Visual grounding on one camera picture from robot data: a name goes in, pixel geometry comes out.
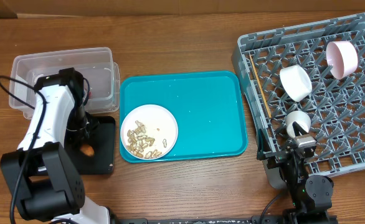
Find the white bowl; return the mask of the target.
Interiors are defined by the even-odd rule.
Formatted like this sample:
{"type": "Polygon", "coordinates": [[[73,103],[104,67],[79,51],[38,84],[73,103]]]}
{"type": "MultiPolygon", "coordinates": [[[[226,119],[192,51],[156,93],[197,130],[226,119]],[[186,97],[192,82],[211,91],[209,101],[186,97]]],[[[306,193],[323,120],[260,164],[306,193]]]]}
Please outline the white bowl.
{"type": "Polygon", "coordinates": [[[312,91],[311,80],[305,69],[299,65],[281,69],[279,76],[283,89],[295,102],[300,102],[312,91]]]}

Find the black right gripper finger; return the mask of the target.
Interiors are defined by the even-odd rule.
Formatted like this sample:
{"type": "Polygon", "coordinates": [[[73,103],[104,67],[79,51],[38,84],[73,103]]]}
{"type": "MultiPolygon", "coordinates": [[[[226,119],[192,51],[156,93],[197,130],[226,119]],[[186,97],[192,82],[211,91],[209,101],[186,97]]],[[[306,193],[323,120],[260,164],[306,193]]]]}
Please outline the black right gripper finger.
{"type": "Polygon", "coordinates": [[[272,152],[265,133],[262,129],[257,130],[257,160],[266,160],[274,157],[274,153],[272,152]]]}
{"type": "Polygon", "coordinates": [[[292,123],[292,128],[294,131],[295,137],[302,136],[308,134],[296,121],[292,123]]]}

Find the white cup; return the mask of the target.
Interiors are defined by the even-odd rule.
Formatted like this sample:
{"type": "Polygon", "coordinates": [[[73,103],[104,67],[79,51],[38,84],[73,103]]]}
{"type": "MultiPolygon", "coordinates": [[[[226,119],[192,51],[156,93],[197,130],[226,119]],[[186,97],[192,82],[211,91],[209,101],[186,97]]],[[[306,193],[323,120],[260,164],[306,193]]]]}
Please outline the white cup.
{"type": "Polygon", "coordinates": [[[296,122],[302,129],[304,129],[307,133],[311,127],[311,119],[306,112],[303,111],[292,111],[291,113],[287,114],[285,118],[286,122],[286,131],[287,134],[291,137],[295,137],[295,132],[293,129],[293,123],[296,122]]]}

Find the carrot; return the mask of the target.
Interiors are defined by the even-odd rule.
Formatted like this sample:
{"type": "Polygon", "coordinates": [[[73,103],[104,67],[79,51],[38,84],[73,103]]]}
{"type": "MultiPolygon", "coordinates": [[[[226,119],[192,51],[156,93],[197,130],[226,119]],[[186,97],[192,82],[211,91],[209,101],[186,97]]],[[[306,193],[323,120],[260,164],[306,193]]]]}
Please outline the carrot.
{"type": "Polygon", "coordinates": [[[80,152],[82,152],[84,155],[88,157],[93,157],[95,155],[93,147],[88,144],[82,144],[80,146],[80,152]]]}

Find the wooden chopstick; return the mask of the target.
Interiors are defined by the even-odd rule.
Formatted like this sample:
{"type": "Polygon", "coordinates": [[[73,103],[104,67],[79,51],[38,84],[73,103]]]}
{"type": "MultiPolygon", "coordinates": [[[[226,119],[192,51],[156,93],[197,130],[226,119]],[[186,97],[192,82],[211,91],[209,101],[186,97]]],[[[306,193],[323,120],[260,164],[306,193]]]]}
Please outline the wooden chopstick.
{"type": "Polygon", "coordinates": [[[264,107],[266,109],[266,112],[267,112],[267,115],[268,115],[268,118],[271,119],[272,118],[272,114],[270,112],[270,109],[268,107],[268,103],[266,101],[266,98],[265,98],[265,95],[264,95],[264,92],[263,92],[263,89],[262,89],[262,85],[261,85],[261,82],[260,82],[260,79],[259,79],[259,76],[258,76],[258,73],[257,73],[257,70],[255,68],[255,64],[254,64],[254,61],[253,61],[253,58],[252,58],[252,55],[249,54],[249,60],[250,60],[250,63],[251,63],[251,66],[253,68],[253,71],[254,71],[254,76],[255,76],[255,79],[257,81],[257,84],[258,84],[258,88],[259,88],[259,91],[260,91],[260,94],[262,96],[262,99],[263,99],[263,103],[264,103],[264,107]]]}

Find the pink bowl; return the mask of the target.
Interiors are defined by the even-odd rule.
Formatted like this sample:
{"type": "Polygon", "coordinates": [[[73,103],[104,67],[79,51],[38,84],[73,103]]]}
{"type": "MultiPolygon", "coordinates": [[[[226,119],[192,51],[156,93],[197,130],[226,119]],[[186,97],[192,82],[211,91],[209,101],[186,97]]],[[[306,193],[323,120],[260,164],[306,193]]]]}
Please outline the pink bowl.
{"type": "Polygon", "coordinates": [[[332,76],[341,80],[356,71],[358,54],[350,41],[332,41],[326,46],[326,61],[332,76]]]}

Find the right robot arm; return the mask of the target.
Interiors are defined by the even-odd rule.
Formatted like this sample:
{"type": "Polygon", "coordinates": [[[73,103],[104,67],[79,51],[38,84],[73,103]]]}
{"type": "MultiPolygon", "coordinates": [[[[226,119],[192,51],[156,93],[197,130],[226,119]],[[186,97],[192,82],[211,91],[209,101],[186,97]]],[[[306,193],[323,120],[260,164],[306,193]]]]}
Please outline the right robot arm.
{"type": "Polygon", "coordinates": [[[277,168],[286,189],[275,196],[261,215],[252,217],[253,223],[338,223],[336,216],[328,214],[332,207],[334,182],[325,175],[309,175],[305,159],[315,153],[316,139],[297,122],[292,124],[295,145],[289,149],[271,152],[265,134],[258,130],[257,159],[266,161],[269,169],[277,168]],[[267,215],[268,208],[285,194],[290,194],[293,208],[285,209],[279,216],[267,215]]]}

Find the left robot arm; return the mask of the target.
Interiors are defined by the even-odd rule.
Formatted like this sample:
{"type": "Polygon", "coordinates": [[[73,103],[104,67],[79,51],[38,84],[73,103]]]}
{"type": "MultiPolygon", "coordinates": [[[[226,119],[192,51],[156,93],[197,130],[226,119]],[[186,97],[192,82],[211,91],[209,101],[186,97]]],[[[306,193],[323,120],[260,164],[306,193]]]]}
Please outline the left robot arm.
{"type": "Polygon", "coordinates": [[[74,68],[40,77],[32,90],[34,115],[16,151],[0,168],[12,194],[9,218],[49,223],[118,223],[108,208],[85,195],[80,173],[109,174],[115,120],[85,111],[88,81],[74,68]]]}

